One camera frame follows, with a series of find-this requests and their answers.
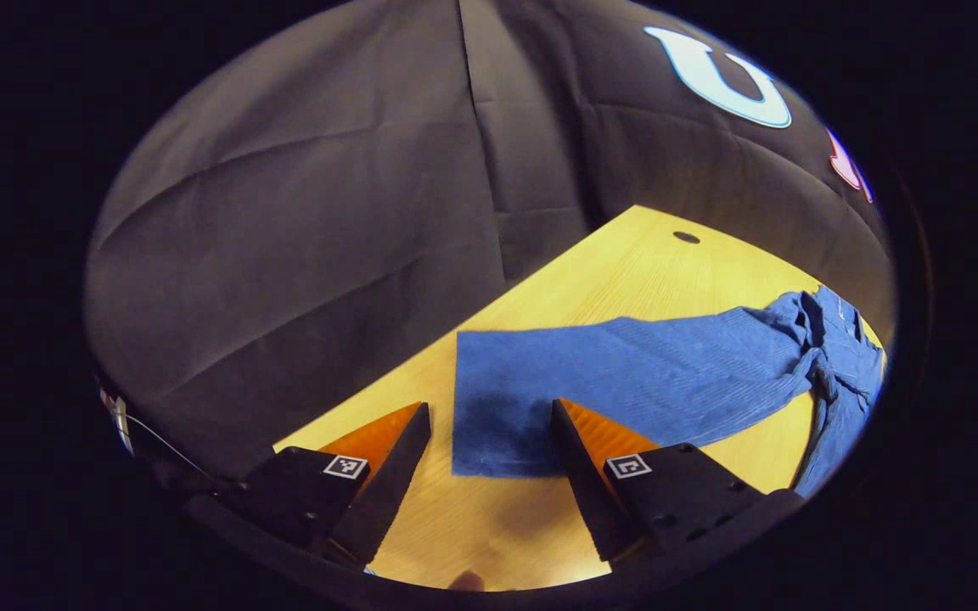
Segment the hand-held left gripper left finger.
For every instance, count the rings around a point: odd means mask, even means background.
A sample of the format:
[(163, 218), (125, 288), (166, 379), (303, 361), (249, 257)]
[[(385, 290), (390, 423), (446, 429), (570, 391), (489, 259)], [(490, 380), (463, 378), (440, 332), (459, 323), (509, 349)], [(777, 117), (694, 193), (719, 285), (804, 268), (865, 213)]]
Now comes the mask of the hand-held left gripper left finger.
[(230, 488), (230, 510), (303, 552), (364, 569), (430, 437), (430, 406), (415, 402), (321, 448), (284, 448)]

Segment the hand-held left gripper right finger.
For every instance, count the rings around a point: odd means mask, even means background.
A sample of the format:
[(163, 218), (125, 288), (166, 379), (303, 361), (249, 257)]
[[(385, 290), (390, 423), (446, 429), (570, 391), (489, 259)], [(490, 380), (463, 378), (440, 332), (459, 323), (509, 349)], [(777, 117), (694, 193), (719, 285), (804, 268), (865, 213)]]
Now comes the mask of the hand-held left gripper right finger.
[(550, 434), (605, 562), (721, 556), (803, 506), (792, 490), (757, 490), (690, 442), (660, 447), (564, 398), (552, 403)]

